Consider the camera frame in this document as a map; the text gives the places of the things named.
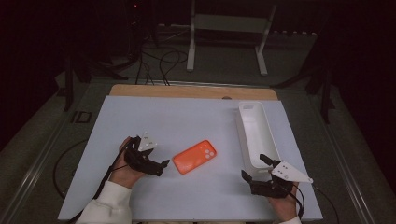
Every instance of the table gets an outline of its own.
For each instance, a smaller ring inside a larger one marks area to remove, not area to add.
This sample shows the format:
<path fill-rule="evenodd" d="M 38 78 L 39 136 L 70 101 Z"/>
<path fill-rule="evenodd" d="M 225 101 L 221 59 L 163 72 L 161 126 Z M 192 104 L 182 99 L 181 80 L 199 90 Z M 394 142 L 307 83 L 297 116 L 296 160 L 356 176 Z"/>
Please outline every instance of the table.
<path fill-rule="evenodd" d="M 269 108 L 266 112 L 272 118 L 270 126 L 275 127 L 274 136 L 279 151 L 282 151 L 281 158 L 294 161 L 298 169 L 306 172 L 290 126 L 280 125 L 288 122 L 282 112 L 283 106 L 272 90 L 116 85 L 103 104 L 59 219 L 71 218 L 91 199 L 90 193 L 94 194 L 94 186 L 106 172 L 103 164 L 110 164 L 117 154 L 111 148 L 116 149 L 132 129 L 143 132 L 144 128 L 159 143 L 150 155 L 154 161 L 163 161 L 203 138 L 212 142 L 218 156 L 200 167 L 199 172 L 180 175 L 170 163 L 161 177 L 146 176 L 139 181 L 134 186 L 131 200 L 134 221 L 274 219 L 269 203 L 261 196 L 251 195 L 248 184 L 240 176 L 243 162 L 234 124 L 239 100 L 219 100 L 224 97 L 263 102 L 264 107 Z M 194 113 L 195 119 L 191 119 L 191 114 L 200 108 L 205 110 Z M 207 128 L 204 132 L 201 131 L 203 127 Z M 302 184 L 301 188 L 306 202 L 304 219 L 321 219 L 311 186 Z"/>

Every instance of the white sleeve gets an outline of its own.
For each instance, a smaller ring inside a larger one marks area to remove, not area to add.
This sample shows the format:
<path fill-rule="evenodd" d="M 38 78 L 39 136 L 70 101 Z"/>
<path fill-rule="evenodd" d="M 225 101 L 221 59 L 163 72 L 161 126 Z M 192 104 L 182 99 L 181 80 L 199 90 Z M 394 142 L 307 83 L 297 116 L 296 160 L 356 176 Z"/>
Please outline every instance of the white sleeve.
<path fill-rule="evenodd" d="M 128 223 L 132 214 L 129 207 L 131 190 L 107 181 L 101 194 L 84 208 L 77 224 L 82 223 Z"/>
<path fill-rule="evenodd" d="M 301 224 L 301 220 L 298 217 L 295 217 L 294 219 L 285 222 L 280 222 L 279 224 Z"/>

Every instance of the dark background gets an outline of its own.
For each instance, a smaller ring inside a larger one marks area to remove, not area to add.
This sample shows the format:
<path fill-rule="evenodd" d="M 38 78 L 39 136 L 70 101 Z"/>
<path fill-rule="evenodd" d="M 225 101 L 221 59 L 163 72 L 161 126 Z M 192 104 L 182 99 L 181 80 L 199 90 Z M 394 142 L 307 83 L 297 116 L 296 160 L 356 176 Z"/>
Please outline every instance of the dark background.
<path fill-rule="evenodd" d="M 207 1 L 197 10 L 251 16 L 268 12 L 266 6 L 254 9 L 233 6 L 238 6 L 237 2 Z M 153 21 L 150 14 L 153 11 L 142 12 L 145 25 L 190 24 L 190 1 L 160 0 L 155 8 Z M 332 65 L 332 83 L 339 88 L 393 190 L 396 189 L 392 178 L 396 168 L 393 161 L 396 148 L 393 128 L 396 125 L 396 48 L 392 40 L 396 34 L 395 9 L 394 3 L 378 1 L 347 5 L 284 4 L 278 7 L 272 26 L 273 31 L 288 31 L 289 35 L 293 31 L 320 33 L 314 46 L 316 50 L 307 60 L 315 64 L 318 62 L 313 59 L 324 57 Z M 120 47 L 106 43 L 109 35 L 130 35 L 122 25 L 119 32 L 104 34 L 95 13 L 95 7 L 88 0 L 1 3 L 0 148 L 58 90 L 54 77 L 64 70 L 66 43 L 76 43 L 95 59 L 103 60 L 113 49 Z"/>

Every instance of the wire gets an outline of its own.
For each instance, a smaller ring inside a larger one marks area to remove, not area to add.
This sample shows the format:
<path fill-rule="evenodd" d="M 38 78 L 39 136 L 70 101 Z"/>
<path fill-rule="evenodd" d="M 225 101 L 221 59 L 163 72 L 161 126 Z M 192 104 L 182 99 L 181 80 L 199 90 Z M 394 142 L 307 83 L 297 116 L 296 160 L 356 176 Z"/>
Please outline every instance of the wire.
<path fill-rule="evenodd" d="M 326 200 L 330 203 L 330 205 L 332 206 L 332 209 L 334 210 L 335 217 L 337 218 L 337 223 L 340 223 L 340 218 L 338 216 L 337 209 L 335 209 L 335 206 L 332 203 L 332 200 L 330 200 L 330 198 L 314 184 L 312 184 L 312 187 L 314 187 L 314 189 L 317 190 L 321 195 L 323 195 L 326 198 Z"/>
<path fill-rule="evenodd" d="M 298 217 L 301 219 L 301 218 L 303 217 L 303 214 L 304 214 L 304 207 L 305 207 L 305 199 L 304 199 L 304 195 L 303 195 L 303 193 L 301 192 L 301 190 L 300 190 L 296 185 L 293 184 L 293 186 L 294 186 L 295 188 L 297 188 L 297 190 L 300 191 L 300 193 L 301 193 L 301 195 L 302 195 L 302 198 L 303 198 L 303 203 L 301 203 L 300 200 L 298 200 L 298 198 L 297 198 L 294 194 L 292 194 L 290 191 L 288 191 L 285 187 L 283 187 L 282 185 L 278 185 L 278 186 L 281 187 L 285 192 L 287 192 L 287 193 L 289 194 L 289 196 L 290 196 L 291 198 L 293 198 L 293 199 L 297 202 L 297 204 L 300 206 L 300 209 L 299 209 L 299 211 L 298 211 Z"/>
<path fill-rule="evenodd" d="M 55 165 L 53 166 L 53 169 L 52 169 L 52 183 L 53 183 L 53 186 L 55 187 L 56 191 L 59 193 L 59 195 L 60 195 L 63 199 L 65 199 L 65 195 L 64 195 L 64 193 L 60 190 L 60 188 L 59 188 L 59 186 L 58 186 L 58 182 L 56 181 L 56 170 L 58 169 L 58 164 L 59 164 L 59 162 L 61 161 L 62 157 L 63 157 L 67 152 L 71 151 L 73 148 L 75 148 L 75 147 L 78 146 L 79 144 L 84 143 L 84 142 L 87 142 L 87 141 L 88 141 L 88 139 L 84 139 L 84 140 L 82 140 L 82 141 L 79 141 L 79 142 L 75 143 L 73 146 L 67 148 L 67 149 L 61 154 L 61 156 L 58 158 L 58 160 L 55 162 Z"/>
<path fill-rule="evenodd" d="M 186 61 L 188 60 L 188 55 L 187 55 L 186 52 L 183 52 L 183 51 L 178 50 L 178 49 L 175 49 L 175 48 L 165 47 L 165 49 L 170 49 L 171 51 L 166 52 L 161 58 L 158 58 L 158 57 L 156 57 L 156 56 L 154 56 L 154 55 L 151 55 L 151 54 L 149 54 L 149 53 L 146 53 L 146 52 L 144 52 L 144 51 L 143 51 L 142 53 L 148 55 L 148 56 L 151 57 L 151 58 L 154 58 L 154 59 L 157 59 L 157 60 L 160 61 L 160 71 L 161 71 L 161 75 L 163 76 L 163 83 L 165 84 L 165 86 L 166 86 L 166 85 L 167 85 L 167 86 L 170 86 L 170 83 L 169 83 L 169 81 L 168 81 L 168 79 L 167 79 L 167 75 L 168 75 L 169 72 L 170 72 L 172 69 L 174 69 L 179 63 L 184 63 L 184 62 L 186 62 Z M 166 56 L 168 56 L 168 55 L 170 55 L 170 54 L 172 54 L 172 53 L 176 53 L 176 54 L 177 54 L 177 60 L 176 60 L 176 61 L 173 61 L 173 62 L 172 62 L 172 61 L 167 61 L 167 60 L 164 59 Z M 163 64 L 164 64 L 164 63 L 170 63 L 170 64 L 172 64 L 172 66 L 171 66 L 168 70 L 164 71 L 164 70 L 163 70 Z"/>

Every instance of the black cable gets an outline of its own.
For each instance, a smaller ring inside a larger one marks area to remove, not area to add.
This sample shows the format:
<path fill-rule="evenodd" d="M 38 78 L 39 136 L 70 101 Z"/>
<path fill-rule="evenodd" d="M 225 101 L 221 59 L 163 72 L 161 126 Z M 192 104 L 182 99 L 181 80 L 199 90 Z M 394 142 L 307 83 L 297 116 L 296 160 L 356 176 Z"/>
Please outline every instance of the black cable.
<path fill-rule="evenodd" d="M 290 191 L 288 191 L 287 189 L 285 189 L 285 187 L 283 187 L 283 186 L 281 186 L 281 185 L 278 185 L 278 186 L 281 187 L 285 192 L 287 192 L 287 193 L 289 194 L 289 196 L 290 196 L 291 198 L 293 198 L 293 199 L 297 202 L 297 204 L 300 206 L 300 208 L 299 208 L 299 210 L 298 210 L 297 216 L 298 216 L 298 217 L 300 218 L 300 220 L 301 220 L 301 218 L 303 217 L 303 214 L 304 214 L 304 207 L 305 207 L 305 199 L 304 199 L 304 195 L 303 195 L 303 193 L 301 192 L 301 190 L 300 190 L 296 185 L 293 184 L 293 186 L 294 186 L 295 188 L 297 188 L 297 190 L 300 191 L 300 193 L 301 193 L 301 195 L 302 195 L 302 198 L 303 198 L 303 203 L 301 203 L 300 200 L 298 200 L 298 198 L 297 198 L 294 194 L 292 194 Z"/>
<path fill-rule="evenodd" d="M 67 152 L 71 151 L 72 149 L 74 149 L 74 148 L 75 148 L 76 146 L 78 146 L 79 144 L 84 143 L 84 142 L 87 142 L 87 141 L 88 141 L 88 139 L 84 139 L 84 140 L 82 140 L 82 141 L 79 141 L 79 142 L 75 143 L 73 146 L 67 148 L 67 149 L 61 154 L 61 156 L 58 158 L 58 160 L 55 162 L 55 165 L 54 165 L 54 167 L 53 167 L 53 169 L 52 169 L 52 183 L 53 183 L 53 186 L 55 187 L 56 191 L 59 193 L 59 195 L 60 195 L 63 199 L 65 198 L 65 195 L 64 195 L 64 193 L 60 190 L 60 188 L 59 188 L 59 186 L 58 186 L 58 182 L 56 181 L 56 170 L 58 169 L 58 164 L 59 164 L 59 162 L 61 161 L 62 157 L 63 157 Z"/>
<path fill-rule="evenodd" d="M 312 184 L 312 187 L 314 187 L 314 189 L 317 190 L 321 195 L 323 195 L 326 198 L 326 200 L 330 203 L 330 205 L 332 206 L 332 209 L 334 210 L 335 217 L 337 218 L 337 223 L 340 223 L 340 218 L 338 216 L 338 213 L 337 213 L 337 210 L 335 209 L 334 204 L 332 203 L 332 200 L 330 200 L 330 198 L 314 184 Z"/>

